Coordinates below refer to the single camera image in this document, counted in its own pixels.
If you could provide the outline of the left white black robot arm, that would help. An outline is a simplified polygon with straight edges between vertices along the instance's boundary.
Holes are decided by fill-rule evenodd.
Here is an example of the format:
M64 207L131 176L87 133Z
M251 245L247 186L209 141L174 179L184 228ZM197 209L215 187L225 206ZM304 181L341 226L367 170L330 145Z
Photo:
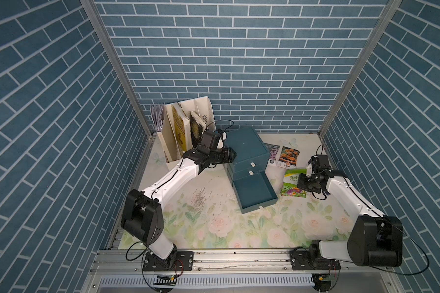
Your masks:
M189 181L212 165L234 161L237 154L227 147L225 132L206 130L197 147L164 177L142 191L131 190L122 209L121 227L139 239L165 269L176 263L177 247L163 234L163 208Z

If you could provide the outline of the green flower seed bag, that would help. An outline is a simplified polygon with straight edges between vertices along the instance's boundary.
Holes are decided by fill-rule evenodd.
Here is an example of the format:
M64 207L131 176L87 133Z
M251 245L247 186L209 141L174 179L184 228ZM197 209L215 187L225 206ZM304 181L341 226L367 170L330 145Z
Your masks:
M306 172L305 168L286 170L281 188L281 196L305 198L306 191L298 188L297 184L300 174L306 175Z

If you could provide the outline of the teal three-drawer cabinet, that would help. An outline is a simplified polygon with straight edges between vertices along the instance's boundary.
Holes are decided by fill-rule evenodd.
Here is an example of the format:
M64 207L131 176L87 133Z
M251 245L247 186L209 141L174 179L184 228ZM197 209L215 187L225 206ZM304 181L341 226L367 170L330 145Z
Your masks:
M225 164L242 214L274 205L278 201L265 171L270 151L254 128L242 128L227 133L226 146L237 156Z

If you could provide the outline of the orange flower seed bag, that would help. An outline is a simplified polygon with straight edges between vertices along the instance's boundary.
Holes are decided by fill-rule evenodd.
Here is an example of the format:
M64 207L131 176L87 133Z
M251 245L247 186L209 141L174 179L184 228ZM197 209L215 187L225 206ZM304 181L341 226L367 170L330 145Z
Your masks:
M299 154L299 150L283 146L279 154L277 166L286 169L297 168L297 159Z

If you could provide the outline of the purple flower seed bag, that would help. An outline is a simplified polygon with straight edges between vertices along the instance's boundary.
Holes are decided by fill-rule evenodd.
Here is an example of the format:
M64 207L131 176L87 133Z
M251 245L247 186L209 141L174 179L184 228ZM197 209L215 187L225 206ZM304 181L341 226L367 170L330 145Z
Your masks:
M279 157L278 153L281 150L281 146L275 145L275 144L267 144L267 143L265 143L265 146L268 149L268 151L270 152L268 164L271 166L275 166L278 161L278 157Z

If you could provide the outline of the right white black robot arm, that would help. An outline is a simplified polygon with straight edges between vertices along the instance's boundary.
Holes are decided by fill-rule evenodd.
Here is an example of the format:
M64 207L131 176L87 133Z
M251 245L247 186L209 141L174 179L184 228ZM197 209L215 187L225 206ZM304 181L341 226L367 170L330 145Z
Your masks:
M311 156L307 172L299 176L297 186L312 194L334 197L354 223L345 241L315 239L307 249L292 250L293 262L303 259L313 269L325 261L345 261L364 267L401 266L402 222L374 207L343 171L331 167L327 155Z

